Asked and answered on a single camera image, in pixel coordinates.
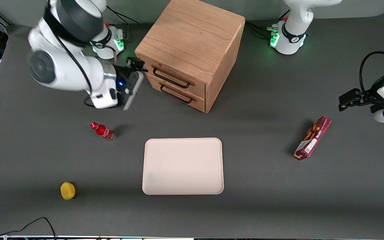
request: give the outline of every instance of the wooden cabinet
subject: wooden cabinet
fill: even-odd
[[[153,88],[208,113],[235,64],[244,24],[199,0],[171,0],[135,53]]]

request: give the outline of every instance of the bottle cap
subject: bottle cap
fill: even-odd
[[[97,128],[99,127],[99,125],[98,125],[97,123],[95,123],[95,122],[92,122],[92,123],[90,124],[90,127],[91,127],[92,129],[97,129]]]

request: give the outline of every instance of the power cord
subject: power cord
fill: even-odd
[[[20,230],[15,230],[15,231],[8,231],[8,232],[5,232],[5,233],[3,233],[3,234],[0,234],[0,237],[1,237],[1,236],[4,236],[4,235],[7,235],[7,234],[10,234],[10,233],[14,233],[14,232],[21,232],[21,231],[23,231],[25,228],[27,228],[29,225],[31,225],[32,223],[34,223],[34,222],[36,222],[36,221],[38,221],[38,220],[40,220],[40,219],[45,219],[45,220],[47,221],[48,225],[49,225],[50,228],[51,228],[51,232],[52,232],[52,234],[53,234],[54,240],[57,240],[57,238],[56,238],[56,232],[54,231],[54,228],[53,228],[53,226],[51,225],[50,221],[47,219],[47,217],[40,217],[40,218],[37,218],[37,219],[33,220],[32,222],[26,224],[26,226],[24,226],[22,229],[20,229]]]
[[[121,13],[119,13],[119,12],[117,12],[117,11],[111,9],[109,6],[107,6],[107,8],[108,8],[109,10],[111,10],[112,12],[114,12],[115,14],[119,14],[119,15],[121,15],[122,17],[128,18],[128,19],[132,20],[133,22],[137,23],[137,25],[140,25],[139,22],[137,22],[137,21],[134,20],[133,18],[129,18],[129,17],[125,16],[124,14],[121,14]]]
[[[55,34],[55,32],[53,31],[53,29],[51,29],[51,32],[53,33],[53,35],[55,36],[55,38],[57,39],[57,41],[59,42],[59,44],[63,47],[63,49],[66,51],[66,53],[70,56],[70,58],[73,60],[73,62],[75,62],[76,66],[79,68],[79,70],[81,71],[82,75],[84,75],[84,78],[85,78],[85,81],[87,82],[88,84],[88,87],[90,88],[90,95],[91,93],[93,92],[93,89],[91,87],[91,82],[90,82],[90,79],[88,79],[88,76],[87,74],[85,73],[84,69],[82,68],[81,64],[79,64],[78,60],[75,58],[75,56],[73,56],[73,54],[70,52],[70,50],[64,45],[64,43],[60,40],[59,36],[57,34]]]
[[[367,61],[367,59],[372,56],[372,55],[375,55],[375,54],[382,54],[384,55],[384,51],[375,51],[375,52],[372,52],[372,53],[369,53],[367,54],[367,56],[364,57],[364,59],[362,60],[361,62],[361,66],[359,67],[359,85],[361,87],[361,91],[362,93],[364,94],[364,96],[366,96],[368,99],[369,99],[369,96],[368,96],[368,93],[367,91],[365,91],[364,89],[364,84],[363,84],[363,81],[362,81],[362,70],[364,68],[364,64],[365,62]],[[378,105],[378,103],[376,103],[374,100],[371,100],[372,103],[374,103],[375,105]]]
[[[134,21],[135,23],[137,23],[137,25],[140,25],[139,22],[137,22],[137,21],[134,20],[133,18],[129,18],[129,17],[127,17],[127,16],[125,16],[125,15],[123,15],[123,14],[121,14],[121,13],[119,13],[119,12],[113,10],[113,9],[111,9],[109,6],[107,6],[107,8],[108,8],[111,12],[113,12],[117,17],[119,17],[119,18],[120,18],[120,19],[127,25],[127,36],[125,37],[125,40],[127,41],[127,40],[128,40],[128,37],[130,36],[130,24],[129,24],[124,18],[122,18],[122,16],[124,16],[124,17],[126,17],[126,18],[128,18],[128,19],[130,19],[130,20],[132,20],[132,21]]]
[[[249,21],[245,21],[245,24],[246,24],[247,26],[249,26],[250,29],[251,29],[253,32],[257,33],[258,35],[260,35],[260,36],[262,36],[262,37],[264,37],[264,38],[271,38],[270,35],[263,34],[263,33],[261,33],[261,32],[259,32],[259,31],[256,30],[256,29],[266,30],[266,28],[261,27],[261,26],[257,26],[256,24],[254,24],[254,23],[250,23]]]
[[[279,17],[278,20],[281,20],[283,17],[285,17],[288,12],[290,12],[290,9],[288,9],[288,11],[286,11],[281,17]]]

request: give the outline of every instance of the gray table surface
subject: gray table surface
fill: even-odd
[[[121,58],[134,55],[149,27],[131,27]],[[58,235],[384,239],[384,124],[369,107],[337,109],[338,97],[359,86],[363,57],[384,50],[384,16],[315,20],[293,56],[247,28],[209,114],[147,81],[128,111],[88,108],[84,91],[33,80],[28,31],[10,29],[0,66],[0,233],[45,216]],[[384,75],[384,56],[364,72],[370,86]],[[322,141],[311,158],[295,160],[322,115],[332,119]],[[97,137],[92,121],[115,129],[116,141]],[[205,137],[223,142],[222,194],[142,192],[146,140]],[[62,199],[64,181],[76,183],[76,199]],[[51,232],[37,222],[22,234]]]

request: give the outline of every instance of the drawer handle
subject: drawer handle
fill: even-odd
[[[186,84],[186,85],[181,85],[181,84],[178,84],[178,83],[174,82],[173,80],[170,80],[170,79],[168,79],[168,78],[166,78],[166,77],[164,77],[164,76],[159,75],[159,74],[157,73],[157,68],[156,68],[156,67],[154,67],[154,75],[157,76],[157,77],[159,77],[159,78],[161,78],[161,79],[164,79],[164,80],[166,80],[167,82],[172,83],[172,84],[174,84],[174,85],[176,85],[177,87],[180,87],[180,88],[184,88],[184,89],[186,89],[186,88],[188,88],[188,87],[191,85],[190,82],[188,82],[188,84]]]
[[[191,99],[189,99],[189,101],[183,100],[183,99],[181,99],[180,97],[177,97],[177,96],[175,96],[175,95],[173,95],[173,94],[171,94],[171,93],[165,91],[163,88],[164,88],[164,85],[161,84],[161,92],[163,92],[163,93],[165,93],[165,94],[167,94],[167,95],[169,95],[169,96],[171,96],[171,97],[174,97],[175,99],[179,100],[180,102],[184,102],[184,103],[186,103],[186,104],[189,104],[189,103],[191,103],[192,100],[193,100],[192,97],[191,97]]]

